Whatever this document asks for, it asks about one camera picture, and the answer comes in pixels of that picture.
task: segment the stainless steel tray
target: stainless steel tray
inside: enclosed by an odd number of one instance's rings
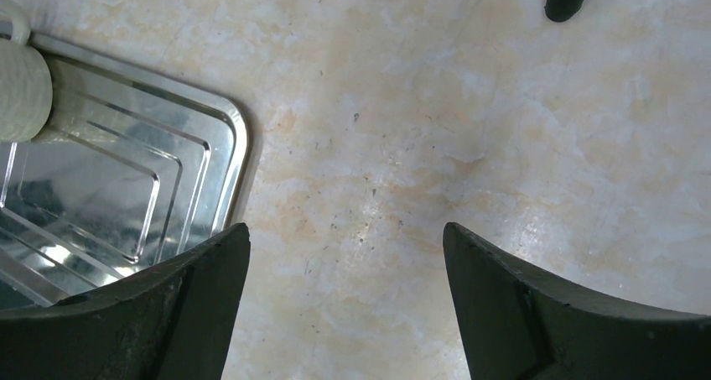
[[[248,146],[234,104],[42,34],[32,45],[54,105],[31,143],[0,143],[1,280],[52,305],[226,225]]]

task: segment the black rubber tip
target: black rubber tip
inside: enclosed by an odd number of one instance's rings
[[[583,0],[546,0],[546,16],[553,22],[565,22],[582,6]]]

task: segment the marble floor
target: marble floor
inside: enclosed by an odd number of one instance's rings
[[[711,0],[16,1],[250,118],[224,379],[467,378],[447,221],[711,314]]]

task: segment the black plastic part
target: black plastic part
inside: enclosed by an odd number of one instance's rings
[[[708,378],[711,317],[574,284],[466,228],[444,228],[454,309],[475,379]]]
[[[565,22],[583,7],[583,0],[546,0],[546,16],[553,22]]]
[[[49,308],[0,312],[0,378],[221,378],[249,253],[239,224]]]

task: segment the beige marble surface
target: beige marble surface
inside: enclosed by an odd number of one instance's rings
[[[446,221],[711,314],[711,0],[16,1],[248,112],[225,379],[466,378]]]

